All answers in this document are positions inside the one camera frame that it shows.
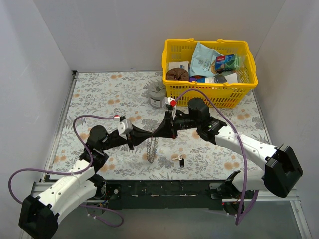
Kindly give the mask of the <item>metal disc with keyrings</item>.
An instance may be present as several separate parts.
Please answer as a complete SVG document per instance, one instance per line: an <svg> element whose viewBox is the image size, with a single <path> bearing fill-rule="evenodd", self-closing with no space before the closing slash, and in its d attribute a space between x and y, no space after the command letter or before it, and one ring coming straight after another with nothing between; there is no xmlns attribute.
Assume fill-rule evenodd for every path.
<svg viewBox="0 0 319 239"><path fill-rule="evenodd" d="M158 138L152 137L147 141L147 161L149 163L153 163L156 155L157 155L157 148L158 148Z"/></svg>

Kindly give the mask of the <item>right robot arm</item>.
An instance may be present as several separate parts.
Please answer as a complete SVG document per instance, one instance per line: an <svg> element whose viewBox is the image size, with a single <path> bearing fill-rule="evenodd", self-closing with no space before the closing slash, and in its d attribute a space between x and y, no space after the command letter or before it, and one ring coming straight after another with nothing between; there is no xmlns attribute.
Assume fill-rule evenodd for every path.
<svg viewBox="0 0 319 239"><path fill-rule="evenodd" d="M301 178L303 171L290 146L276 147L235 133L231 126L210 115L201 98L188 102L186 114L176 108L173 98L166 97L163 103L167 111L154 137L175 139L179 130L194 128L204 141L246 156L259 167L252 173L235 171L217 187L217 194L237 198L244 190L268 190L285 198Z"/></svg>

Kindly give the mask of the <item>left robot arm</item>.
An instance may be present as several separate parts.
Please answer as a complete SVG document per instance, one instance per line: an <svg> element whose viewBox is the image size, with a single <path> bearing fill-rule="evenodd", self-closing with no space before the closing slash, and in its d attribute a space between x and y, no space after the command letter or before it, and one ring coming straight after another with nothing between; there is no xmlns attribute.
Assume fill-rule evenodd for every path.
<svg viewBox="0 0 319 239"><path fill-rule="evenodd" d="M107 149L127 144L130 149L152 137L152 133L119 123L118 129L108 133L101 126L90 130L86 149L69 170L48 189L22 203L18 225L35 239L53 237L62 220L84 201L101 199L106 193L106 181L97 172L108 160Z"/></svg>

